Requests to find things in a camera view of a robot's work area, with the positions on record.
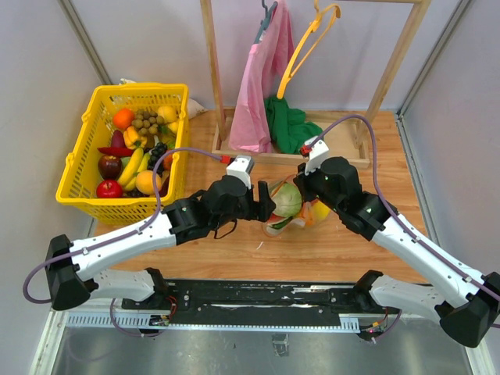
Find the green cabbage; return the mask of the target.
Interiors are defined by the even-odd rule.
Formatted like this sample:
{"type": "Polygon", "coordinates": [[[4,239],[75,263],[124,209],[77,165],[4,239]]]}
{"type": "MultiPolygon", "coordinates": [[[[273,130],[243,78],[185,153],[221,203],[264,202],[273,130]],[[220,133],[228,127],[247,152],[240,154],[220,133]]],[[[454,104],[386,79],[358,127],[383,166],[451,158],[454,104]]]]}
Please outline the green cabbage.
{"type": "Polygon", "coordinates": [[[291,183],[284,182],[271,194],[275,203],[273,214],[281,217],[294,216],[302,208],[302,196],[299,189],[291,183]]]}

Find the clear zip top bag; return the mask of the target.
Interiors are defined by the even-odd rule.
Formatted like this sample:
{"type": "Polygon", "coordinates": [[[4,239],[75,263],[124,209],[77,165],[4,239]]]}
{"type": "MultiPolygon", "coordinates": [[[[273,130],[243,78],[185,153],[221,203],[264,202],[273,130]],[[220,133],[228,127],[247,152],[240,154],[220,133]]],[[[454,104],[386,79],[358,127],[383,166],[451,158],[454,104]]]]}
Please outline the clear zip top bag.
{"type": "MultiPolygon", "coordinates": [[[[298,188],[298,186],[294,182],[294,177],[295,177],[294,175],[289,175],[285,178],[274,181],[269,186],[270,197],[271,197],[272,192],[284,182],[294,184],[298,188]]],[[[286,227],[282,228],[281,230],[271,230],[270,228],[268,228],[266,226],[266,223],[264,223],[262,225],[263,232],[270,237],[277,237],[281,232],[283,232],[290,225],[295,225],[295,226],[298,226],[301,228],[313,227],[313,226],[317,225],[318,223],[314,224],[312,221],[312,217],[311,217],[311,204],[315,200],[319,200],[319,199],[316,198],[316,199],[312,200],[311,202],[306,202],[304,200],[304,198],[302,197],[302,208],[301,208],[300,212],[293,216],[294,219],[286,227]]]]}

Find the yellow apple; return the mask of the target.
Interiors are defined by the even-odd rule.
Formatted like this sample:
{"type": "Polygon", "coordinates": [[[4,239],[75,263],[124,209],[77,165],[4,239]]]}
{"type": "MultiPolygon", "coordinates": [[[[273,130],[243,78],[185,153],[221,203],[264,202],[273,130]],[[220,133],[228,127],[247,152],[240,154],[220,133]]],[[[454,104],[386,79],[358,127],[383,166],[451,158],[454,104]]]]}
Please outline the yellow apple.
{"type": "Polygon", "coordinates": [[[315,200],[311,204],[311,217],[314,224],[325,220],[330,214],[330,209],[321,201],[315,200]]]}

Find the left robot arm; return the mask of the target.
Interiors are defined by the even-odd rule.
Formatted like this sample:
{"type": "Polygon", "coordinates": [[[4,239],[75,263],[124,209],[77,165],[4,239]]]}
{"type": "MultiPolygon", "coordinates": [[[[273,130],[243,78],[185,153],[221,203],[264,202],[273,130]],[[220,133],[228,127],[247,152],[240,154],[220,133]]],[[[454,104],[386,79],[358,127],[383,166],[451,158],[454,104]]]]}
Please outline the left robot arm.
{"type": "Polygon", "coordinates": [[[125,274],[118,287],[106,291],[98,275],[109,267],[158,248],[172,248],[206,238],[228,223],[239,220],[266,222],[276,205],[268,185],[258,183],[259,196],[233,176],[224,176],[187,198],[165,206],[157,215],[97,237],[71,241],[65,234],[49,242],[45,275],[51,307],[64,311],[92,298],[125,298],[143,302],[150,309],[167,300],[163,277],[157,271],[143,272],[142,287],[129,287],[136,277],[125,274]]]}

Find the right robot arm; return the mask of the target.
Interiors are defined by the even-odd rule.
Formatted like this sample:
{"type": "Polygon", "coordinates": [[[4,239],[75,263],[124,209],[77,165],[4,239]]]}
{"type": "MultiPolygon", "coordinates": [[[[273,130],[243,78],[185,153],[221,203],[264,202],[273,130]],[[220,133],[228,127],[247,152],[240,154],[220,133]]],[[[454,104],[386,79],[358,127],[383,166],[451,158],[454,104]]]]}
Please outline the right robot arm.
{"type": "Polygon", "coordinates": [[[430,283],[408,284],[370,271],[365,275],[368,285],[354,293],[359,310],[370,313],[387,306],[422,316],[468,348],[476,348],[496,327],[499,274],[467,266],[421,234],[380,190],[363,189],[347,159],[304,162],[294,181],[305,200],[319,200],[352,233],[397,255],[430,283]]]}

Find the green cloth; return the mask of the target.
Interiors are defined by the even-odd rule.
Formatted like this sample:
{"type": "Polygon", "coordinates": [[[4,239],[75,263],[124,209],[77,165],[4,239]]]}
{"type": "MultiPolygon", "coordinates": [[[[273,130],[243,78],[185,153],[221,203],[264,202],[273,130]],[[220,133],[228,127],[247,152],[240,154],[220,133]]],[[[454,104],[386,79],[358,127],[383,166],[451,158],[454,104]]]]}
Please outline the green cloth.
{"type": "Polygon", "coordinates": [[[306,120],[304,111],[290,108],[284,98],[270,96],[264,100],[264,108],[271,140],[284,154],[298,155],[307,140],[323,131],[306,120]]]}

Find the yellow orange fruit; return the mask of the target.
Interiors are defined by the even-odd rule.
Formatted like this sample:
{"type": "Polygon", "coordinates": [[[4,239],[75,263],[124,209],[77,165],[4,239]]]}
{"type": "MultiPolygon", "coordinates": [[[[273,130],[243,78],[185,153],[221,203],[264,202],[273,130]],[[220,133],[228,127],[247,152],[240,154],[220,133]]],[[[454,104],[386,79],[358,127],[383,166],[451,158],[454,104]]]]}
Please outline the yellow orange fruit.
{"type": "Polygon", "coordinates": [[[155,194],[155,188],[160,188],[161,184],[161,177],[151,170],[144,170],[140,172],[135,181],[135,187],[144,195],[155,194]]]}

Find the yellow banana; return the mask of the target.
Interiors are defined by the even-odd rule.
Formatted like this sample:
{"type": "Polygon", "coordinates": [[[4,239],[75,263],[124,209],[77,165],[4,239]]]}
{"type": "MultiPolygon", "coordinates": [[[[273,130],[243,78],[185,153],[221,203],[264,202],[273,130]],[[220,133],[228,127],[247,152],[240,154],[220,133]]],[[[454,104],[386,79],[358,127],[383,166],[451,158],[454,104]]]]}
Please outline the yellow banana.
{"type": "Polygon", "coordinates": [[[138,174],[147,170],[150,158],[151,155],[144,152],[143,148],[137,148],[133,152],[128,164],[124,167],[117,180],[125,192],[135,189],[138,174]]]}

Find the pink shirt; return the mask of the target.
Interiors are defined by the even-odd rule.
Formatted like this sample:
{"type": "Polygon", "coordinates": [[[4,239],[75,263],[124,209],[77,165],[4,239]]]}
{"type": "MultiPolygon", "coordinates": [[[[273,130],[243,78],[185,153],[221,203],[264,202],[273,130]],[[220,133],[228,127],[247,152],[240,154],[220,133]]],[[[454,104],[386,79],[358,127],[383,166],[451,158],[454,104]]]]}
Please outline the pink shirt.
{"type": "Polygon", "coordinates": [[[232,149],[272,151],[264,101],[272,95],[275,80],[283,76],[294,50],[288,4],[279,1],[270,25],[248,54],[230,128],[232,149]]]}

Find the brown longan bunch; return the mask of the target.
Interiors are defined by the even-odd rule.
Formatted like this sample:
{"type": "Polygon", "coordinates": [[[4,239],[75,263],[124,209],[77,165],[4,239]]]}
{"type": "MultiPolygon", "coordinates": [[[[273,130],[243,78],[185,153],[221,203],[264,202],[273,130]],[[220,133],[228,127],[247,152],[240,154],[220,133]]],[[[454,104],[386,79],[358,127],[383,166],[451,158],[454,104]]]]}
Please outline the brown longan bunch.
{"type": "Polygon", "coordinates": [[[131,126],[141,135],[159,135],[163,132],[165,120],[155,111],[140,109],[134,114],[131,126]]]}

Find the red chili pepper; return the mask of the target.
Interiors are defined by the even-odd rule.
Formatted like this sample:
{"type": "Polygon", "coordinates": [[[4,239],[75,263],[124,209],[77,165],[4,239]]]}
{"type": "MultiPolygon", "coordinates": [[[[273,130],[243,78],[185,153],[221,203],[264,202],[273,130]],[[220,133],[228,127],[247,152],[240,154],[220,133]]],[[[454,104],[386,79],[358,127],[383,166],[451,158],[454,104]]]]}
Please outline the red chili pepper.
{"type": "Polygon", "coordinates": [[[131,157],[134,153],[132,149],[119,147],[101,147],[98,148],[98,151],[103,155],[109,155],[118,158],[131,157]]]}

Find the orange fruit top left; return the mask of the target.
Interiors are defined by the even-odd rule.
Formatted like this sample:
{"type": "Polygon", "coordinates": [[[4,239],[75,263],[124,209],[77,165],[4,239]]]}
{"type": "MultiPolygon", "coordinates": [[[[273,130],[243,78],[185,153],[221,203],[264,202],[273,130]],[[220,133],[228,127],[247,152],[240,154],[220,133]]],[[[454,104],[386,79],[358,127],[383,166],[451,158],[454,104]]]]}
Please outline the orange fruit top left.
{"type": "Polygon", "coordinates": [[[134,119],[134,112],[128,108],[123,108],[112,117],[112,124],[116,129],[126,130],[132,124],[134,119]]]}

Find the grey clothes hanger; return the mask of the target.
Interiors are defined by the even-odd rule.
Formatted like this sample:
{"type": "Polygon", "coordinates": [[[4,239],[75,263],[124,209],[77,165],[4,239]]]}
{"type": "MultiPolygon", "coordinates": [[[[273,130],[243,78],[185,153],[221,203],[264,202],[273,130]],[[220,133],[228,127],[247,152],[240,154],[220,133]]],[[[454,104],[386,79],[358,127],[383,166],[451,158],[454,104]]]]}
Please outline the grey clothes hanger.
{"type": "Polygon", "coordinates": [[[264,32],[267,30],[267,28],[270,25],[270,22],[273,18],[274,11],[276,7],[278,6],[278,2],[274,1],[271,6],[268,6],[266,4],[265,0],[261,1],[261,6],[264,9],[264,17],[260,21],[259,29],[257,32],[257,35],[255,36],[254,44],[258,44],[262,40],[262,36],[264,32]]]}

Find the yellow plastic basket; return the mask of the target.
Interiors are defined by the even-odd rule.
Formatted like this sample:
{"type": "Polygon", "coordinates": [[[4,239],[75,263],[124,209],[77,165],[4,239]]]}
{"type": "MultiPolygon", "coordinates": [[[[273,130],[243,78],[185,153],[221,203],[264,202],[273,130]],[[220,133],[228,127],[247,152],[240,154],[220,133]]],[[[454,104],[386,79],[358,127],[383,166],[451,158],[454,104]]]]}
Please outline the yellow plastic basket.
{"type": "Polygon", "coordinates": [[[189,90],[185,84],[134,83],[97,87],[81,117],[82,126],[66,165],[55,198],[62,205],[71,205],[98,221],[114,225],[135,223],[152,215],[156,199],[98,198],[96,189],[102,182],[98,172],[98,149],[111,145],[116,129],[112,117],[123,108],[157,110],[171,105],[179,116],[176,148],[189,146],[189,90]]]}

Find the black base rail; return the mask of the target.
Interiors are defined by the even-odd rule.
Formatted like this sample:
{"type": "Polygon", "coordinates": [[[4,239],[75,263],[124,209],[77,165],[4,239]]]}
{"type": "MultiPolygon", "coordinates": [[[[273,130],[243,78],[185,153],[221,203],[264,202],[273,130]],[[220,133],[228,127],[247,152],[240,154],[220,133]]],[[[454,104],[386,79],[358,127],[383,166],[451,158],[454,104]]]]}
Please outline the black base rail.
{"type": "Polygon", "coordinates": [[[393,308],[376,305],[352,283],[257,280],[189,280],[166,283],[163,293],[143,302],[124,299],[121,309],[152,313],[149,326],[230,330],[336,330],[378,334],[388,327],[393,308]]]}

